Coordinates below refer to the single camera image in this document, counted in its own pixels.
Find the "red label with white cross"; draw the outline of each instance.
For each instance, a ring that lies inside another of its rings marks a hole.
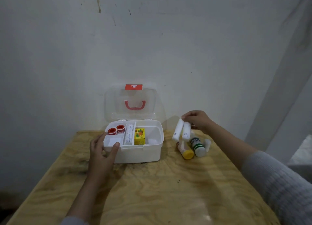
[[[142,90],[143,85],[126,85],[125,90]]]

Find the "yellow cap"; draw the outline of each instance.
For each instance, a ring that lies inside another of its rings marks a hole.
[[[185,150],[184,153],[182,154],[183,158],[186,159],[186,160],[189,160],[191,158],[193,158],[194,156],[194,152],[193,150]]]

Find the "hand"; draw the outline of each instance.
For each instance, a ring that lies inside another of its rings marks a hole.
[[[181,118],[183,121],[191,123],[193,125],[192,129],[198,129],[204,134],[208,134],[208,124],[211,122],[211,119],[204,111],[189,111]]]
[[[103,140],[105,136],[106,132],[95,137],[90,142],[90,159],[87,180],[96,183],[98,186],[103,183],[104,179],[108,176],[109,171],[112,170],[120,146],[119,142],[115,143],[109,156],[103,156]]]

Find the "yellow medicine box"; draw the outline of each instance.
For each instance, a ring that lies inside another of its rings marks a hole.
[[[144,128],[135,129],[135,145],[145,144]]]

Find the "wood grain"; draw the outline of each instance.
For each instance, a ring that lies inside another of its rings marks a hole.
[[[99,133],[74,136],[8,225],[62,221],[86,177],[89,142]],[[114,165],[90,224],[279,224],[214,142],[205,157],[186,161],[171,140],[173,132],[164,133],[160,161]]]

